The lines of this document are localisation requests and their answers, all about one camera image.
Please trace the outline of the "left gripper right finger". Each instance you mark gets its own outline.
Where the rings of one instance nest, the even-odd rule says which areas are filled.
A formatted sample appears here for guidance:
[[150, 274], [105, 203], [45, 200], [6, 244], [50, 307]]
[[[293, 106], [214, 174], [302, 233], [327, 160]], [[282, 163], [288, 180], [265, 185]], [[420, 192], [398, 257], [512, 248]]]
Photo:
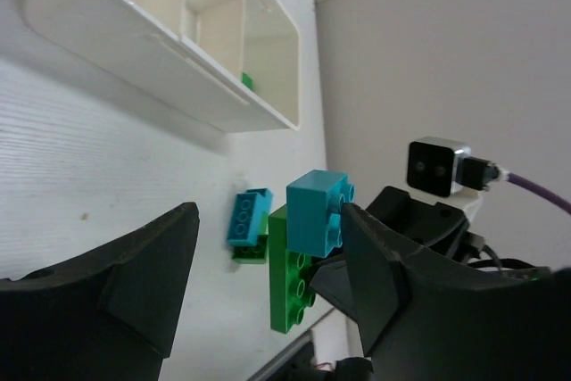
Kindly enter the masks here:
[[362, 349], [376, 379], [569, 379], [568, 269], [473, 269], [352, 203], [343, 207], [342, 232]]

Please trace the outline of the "teal square lego brick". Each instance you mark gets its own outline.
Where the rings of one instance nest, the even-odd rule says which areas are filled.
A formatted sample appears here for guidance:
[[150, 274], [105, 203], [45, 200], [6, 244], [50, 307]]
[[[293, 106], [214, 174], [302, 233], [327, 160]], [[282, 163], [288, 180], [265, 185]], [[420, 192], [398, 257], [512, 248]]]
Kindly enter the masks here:
[[341, 212], [355, 187], [345, 172], [312, 170], [286, 187], [287, 248], [326, 258], [343, 244]]

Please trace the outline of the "small green lego brick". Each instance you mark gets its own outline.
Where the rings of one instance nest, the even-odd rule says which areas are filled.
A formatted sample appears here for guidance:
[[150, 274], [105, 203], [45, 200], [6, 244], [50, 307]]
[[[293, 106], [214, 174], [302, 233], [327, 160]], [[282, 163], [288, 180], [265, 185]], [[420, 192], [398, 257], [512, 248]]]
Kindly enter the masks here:
[[265, 264], [268, 259], [268, 235], [258, 235], [255, 246], [235, 246], [232, 260], [238, 264]]

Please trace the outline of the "green long lego brick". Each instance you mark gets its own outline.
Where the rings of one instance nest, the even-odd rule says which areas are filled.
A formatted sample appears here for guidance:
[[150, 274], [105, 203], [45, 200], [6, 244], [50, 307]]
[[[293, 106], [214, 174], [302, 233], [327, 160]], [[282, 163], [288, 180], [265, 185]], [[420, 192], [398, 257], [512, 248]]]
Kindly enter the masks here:
[[309, 289], [313, 260], [287, 248], [286, 214], [284, 204], [268, 220], [270, 328], [282, 334], [300, 325], [316, 300]]

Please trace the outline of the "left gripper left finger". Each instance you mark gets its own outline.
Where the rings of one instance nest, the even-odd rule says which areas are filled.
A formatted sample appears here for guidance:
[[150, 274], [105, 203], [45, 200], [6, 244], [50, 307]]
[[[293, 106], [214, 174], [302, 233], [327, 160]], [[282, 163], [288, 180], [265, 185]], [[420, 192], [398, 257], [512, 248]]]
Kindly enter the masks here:
[[195, 203], [66, 261], [1, 281], [3, 380], [156, 380], [199, 231]]

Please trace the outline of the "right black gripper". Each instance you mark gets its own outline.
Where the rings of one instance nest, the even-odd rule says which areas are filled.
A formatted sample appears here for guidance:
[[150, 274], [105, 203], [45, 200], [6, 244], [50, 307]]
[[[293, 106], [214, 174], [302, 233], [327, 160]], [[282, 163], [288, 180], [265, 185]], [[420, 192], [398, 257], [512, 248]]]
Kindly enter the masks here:
[[[443, 258], [486, 274], [550, 274], [548, 267], [501, 258], [485, 240], [469, 231], [467, 214], [450, 203], [425, 203], [410, 192], [385, 187], [367, 212], [396, 233], [438, 253]], [[357, 320], [344, 255], [319, 261], [313, 268], [310, 290], [352, 321]]]

